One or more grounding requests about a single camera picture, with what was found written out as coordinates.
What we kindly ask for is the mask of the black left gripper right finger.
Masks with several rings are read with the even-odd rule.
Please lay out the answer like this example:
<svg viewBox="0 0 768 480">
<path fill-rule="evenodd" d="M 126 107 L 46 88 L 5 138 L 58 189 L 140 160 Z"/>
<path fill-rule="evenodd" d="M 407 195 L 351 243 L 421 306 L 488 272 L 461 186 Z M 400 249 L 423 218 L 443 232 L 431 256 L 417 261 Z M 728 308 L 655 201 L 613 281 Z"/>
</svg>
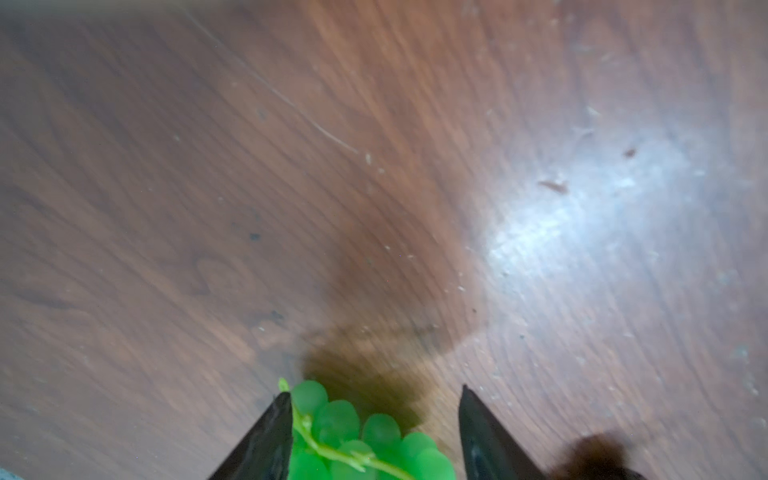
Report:
<svg viewBox="0 0 768 480">
<path fill-rule="evenodd" d="M 462 386 L 458 422 L 469 480 L 547 479 L 542 469 L 467 385 Z"/>
</svg>

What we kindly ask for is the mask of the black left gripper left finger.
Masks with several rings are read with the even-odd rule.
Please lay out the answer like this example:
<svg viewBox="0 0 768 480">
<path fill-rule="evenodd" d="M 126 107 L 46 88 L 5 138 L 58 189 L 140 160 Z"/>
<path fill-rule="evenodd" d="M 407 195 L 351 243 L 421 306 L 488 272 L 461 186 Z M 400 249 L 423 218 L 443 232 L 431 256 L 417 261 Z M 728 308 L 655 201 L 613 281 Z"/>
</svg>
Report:
<svg viewBox="0 0 768 480">
<path fill-rule="evenodd" d="M 286 480 L 293 446 L 291 394 L 274 398 L 210 480 Z"/>
</svg>

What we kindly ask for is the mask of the green fake grape bunch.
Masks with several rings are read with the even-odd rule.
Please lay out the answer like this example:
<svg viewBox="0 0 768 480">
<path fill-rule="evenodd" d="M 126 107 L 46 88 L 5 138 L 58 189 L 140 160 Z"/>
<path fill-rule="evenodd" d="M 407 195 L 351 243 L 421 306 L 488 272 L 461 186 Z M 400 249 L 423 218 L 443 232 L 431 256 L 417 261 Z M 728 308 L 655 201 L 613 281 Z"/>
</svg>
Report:
<svg viewBox="0 0 768 480">
<path fill-rule="evenodd" d="M 425 433 L 401 432 L 394 417 L 374 413 L 361 419 L 345 399 L 331 400 L 314 380 L 292 387 L 279 380 L 292 402 L 293 446 L 289 479 L 453 480 L 452 461 Z"/>
</svg>

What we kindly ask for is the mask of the black fake berry pair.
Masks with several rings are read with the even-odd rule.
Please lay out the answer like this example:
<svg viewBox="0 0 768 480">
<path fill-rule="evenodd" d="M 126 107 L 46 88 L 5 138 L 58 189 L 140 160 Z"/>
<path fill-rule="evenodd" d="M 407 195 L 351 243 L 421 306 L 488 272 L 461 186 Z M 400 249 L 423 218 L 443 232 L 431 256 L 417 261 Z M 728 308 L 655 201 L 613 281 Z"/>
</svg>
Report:
<svg viewBox="0 0 768 480">
<path fill-rule="evenodd" d="M 573 443 L 548 474 L 556 480 L 646 480 L 628 466 L 628 445 L 614 434 L 595 434 Z"/>
</svg>

